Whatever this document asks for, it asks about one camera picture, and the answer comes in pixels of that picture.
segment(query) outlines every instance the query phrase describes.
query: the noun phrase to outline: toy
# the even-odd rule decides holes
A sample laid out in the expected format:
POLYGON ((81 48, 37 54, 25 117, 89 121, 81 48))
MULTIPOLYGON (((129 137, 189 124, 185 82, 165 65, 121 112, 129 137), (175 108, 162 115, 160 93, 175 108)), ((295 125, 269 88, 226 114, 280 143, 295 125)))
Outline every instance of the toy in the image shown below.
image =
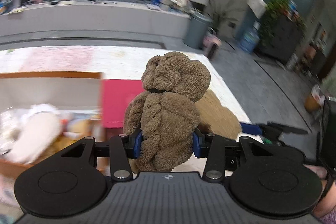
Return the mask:
POLYGON ((210 72, 180 52, 154 56, 142 75, 140 93, 128 105, 124 133, 140 126, 140 157, 130 162, 133 172, 171 171, 192 155, 193 131, 200 121, 195 102, 210 85, 210 72))
POLYGON ((221 105, 211 90, 207 90, 202 99, 195 104, 200 115, 198 125, 200 131, 230 139, 236 139, 242 131, 237 117, 228 108, 221 105))

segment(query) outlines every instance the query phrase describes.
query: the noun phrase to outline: black cable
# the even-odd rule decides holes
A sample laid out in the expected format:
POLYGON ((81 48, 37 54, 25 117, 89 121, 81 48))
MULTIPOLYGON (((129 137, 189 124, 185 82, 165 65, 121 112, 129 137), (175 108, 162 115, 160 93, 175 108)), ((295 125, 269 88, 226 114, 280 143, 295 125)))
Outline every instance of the black cable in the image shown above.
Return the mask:
POLYGON ((331 188, 331 186, 333 185, 334 182, 335 182, 335 178, 334 178, 334 176, 328 174, 328 177, 327 177, 327 184, 325 185, 325 188, 324 188, 324 190, 323 190, 323 192, 322 192, 322 195, 321 195, 321 197, 320 197, 319 202, 320 202, 323 198, 326 197, 327 193, 329 192, 329 190, 330 190, 330 188, 331 188))
POLYGON ((297 113, 300 115, 300 117, 302 118, 302 120, 306 124, 307 128, 309 129, 309 131, 312 132, 310 126, 308 125, 308 123, 306 122, 306 120, 303 118, 302 114, 297 109, 297 107, 294 105, 294 103, 291 101, 291 99, 288 97, 288 95, 285 93, 285 91, 278 85, 278 83, 272 78, 272 76, 259 64, 259 62, 257 60, 254 60, 254 61, 269 76, 269 78, 271 78, 271 80, 278 86, 278 88, 280 88, 280 90, 282 91, 282 93, 287 97, 287 99, 289 100, 289 102, 292 104, 292 106, 295 108, 295 110, 297 111, 297 113))

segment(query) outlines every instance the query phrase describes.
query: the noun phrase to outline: gray trash can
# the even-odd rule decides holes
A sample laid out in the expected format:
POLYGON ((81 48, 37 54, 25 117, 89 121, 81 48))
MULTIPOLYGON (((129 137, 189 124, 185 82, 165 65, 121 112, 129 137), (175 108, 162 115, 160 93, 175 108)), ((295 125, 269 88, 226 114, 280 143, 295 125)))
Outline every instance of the gray trash can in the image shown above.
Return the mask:
POLYGON ((184 39, 184 44, 192 48, 201 48, 203 38, 208 31, 212 20, 199 12, 191 15, 189 29, 184 39))

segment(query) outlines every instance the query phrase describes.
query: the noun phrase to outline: bolt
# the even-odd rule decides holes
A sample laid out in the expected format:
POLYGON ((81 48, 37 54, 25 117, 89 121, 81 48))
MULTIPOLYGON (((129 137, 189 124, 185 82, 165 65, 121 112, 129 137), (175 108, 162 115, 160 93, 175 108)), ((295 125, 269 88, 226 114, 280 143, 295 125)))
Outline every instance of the bolt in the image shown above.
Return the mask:
POLYGON ((222 177, 222 173, 217 170, 210 170, 205 175, 210 179, 220 179, 222 177))
POLYGON ((125 179, 129 177, 130 172, 128 172, 127 170, 117 170, 113 173, 113 175, 118 179, 125 179))

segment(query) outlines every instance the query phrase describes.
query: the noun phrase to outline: door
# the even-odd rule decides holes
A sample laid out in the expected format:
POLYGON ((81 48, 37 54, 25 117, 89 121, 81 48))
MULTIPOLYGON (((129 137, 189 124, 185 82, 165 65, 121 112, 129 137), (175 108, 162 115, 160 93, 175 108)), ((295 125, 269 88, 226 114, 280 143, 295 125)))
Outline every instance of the door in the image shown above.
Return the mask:
POLYGON ((332 50, 330 51, 329 56, 327 57, 327 60, 325 61, 322 69, 318 73, 317 77, 322 80, 325 78, 328 73, 331 71, 333 68, 334 64, 336 62, 336 43, 334 44, 332 50))

